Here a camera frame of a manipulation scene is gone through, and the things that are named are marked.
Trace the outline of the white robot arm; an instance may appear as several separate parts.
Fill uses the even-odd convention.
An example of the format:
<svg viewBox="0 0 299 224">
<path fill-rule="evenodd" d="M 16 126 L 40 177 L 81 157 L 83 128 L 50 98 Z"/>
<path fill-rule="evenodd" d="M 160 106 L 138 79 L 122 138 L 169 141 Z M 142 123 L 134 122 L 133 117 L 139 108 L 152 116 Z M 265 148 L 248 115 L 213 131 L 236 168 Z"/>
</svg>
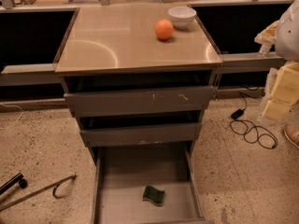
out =
<svg viewBox="0 0 299 224">
<path fill-rule="evenodd" d="M 282 14 L 260 33 L 254 41 L 265 46 L 275 46 L 275 52 L 286 62 L 279 68 L 271 91 L 268 93 L 262 116 L 271 120 L 282 119 L 299 100 L 299 0 L 295 0 Z"/>
</svg>

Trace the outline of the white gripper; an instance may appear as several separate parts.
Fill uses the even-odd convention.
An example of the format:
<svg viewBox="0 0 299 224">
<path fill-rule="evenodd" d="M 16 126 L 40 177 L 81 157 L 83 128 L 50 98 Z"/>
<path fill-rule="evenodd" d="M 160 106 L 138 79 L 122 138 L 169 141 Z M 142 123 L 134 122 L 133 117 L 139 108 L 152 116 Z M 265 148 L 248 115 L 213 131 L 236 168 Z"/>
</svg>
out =
<svg viewBox="0 0 299 224">
<path fill-rule="evenodd" d="M 255 36 L 254 41 L 274 45 L 277 27 L 278 21 L 272 22 Z M 283 119 L 290 112 L 291 105 L 299 100 L 299 62 L 286 62 L 279 68 L 270 97 L 274 100 L 261 102 L 262 116 L 271 120 Z"/>
</svg>

